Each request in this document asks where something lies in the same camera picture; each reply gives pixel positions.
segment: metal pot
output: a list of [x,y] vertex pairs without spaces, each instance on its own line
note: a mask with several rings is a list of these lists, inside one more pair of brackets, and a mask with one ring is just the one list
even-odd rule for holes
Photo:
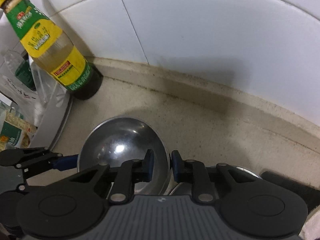
[[143,159],[146,151],[154,151],[151,182],[135,185],[135,194],[161,195],[170,180],[170,158],[164,142],[144,121],[131,116],[118,116],[98,125],[87,137],[77,160],[83,171],[98,163],[120,167],[124,161]]

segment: gray gripper base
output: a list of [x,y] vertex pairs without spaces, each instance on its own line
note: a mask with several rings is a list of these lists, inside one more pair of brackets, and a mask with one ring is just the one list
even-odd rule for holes
[[[35,239],[27,236],[25,240]],[[137,195],[113,206],[92,230],[73,240],[250,240],[230,229],[213,207],[193,203],[190,196]],[[282,240],[299,240],[291,236]]]

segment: metal pin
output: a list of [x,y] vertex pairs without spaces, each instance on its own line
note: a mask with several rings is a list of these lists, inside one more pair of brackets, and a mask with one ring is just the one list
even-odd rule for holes
[[110,199],[114,202],[121,202],[126,199],[126,196],[125,196],[125,194],[122,194],[122,193],[115,193],[115,194],[111,195]]
[[213,200],[213,196],[210,194],[204,193],[204,194],[200,194],[198,196],[198,199],[202,202],[209,202]]

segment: bottle neck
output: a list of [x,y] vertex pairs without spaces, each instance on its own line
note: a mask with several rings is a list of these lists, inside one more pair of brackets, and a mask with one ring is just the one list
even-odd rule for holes
[[4,11],[5,14],[7,14],[21,1],[22,0],[5,0],[0,8]]

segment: soy sauce bottle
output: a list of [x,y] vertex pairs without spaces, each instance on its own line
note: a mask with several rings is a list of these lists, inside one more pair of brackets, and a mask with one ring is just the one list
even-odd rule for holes
[[101,73],[85,60],[64,31],[29,0],[0,0],[0,8],[36,64],[74,97],[86,100],[99,90]]

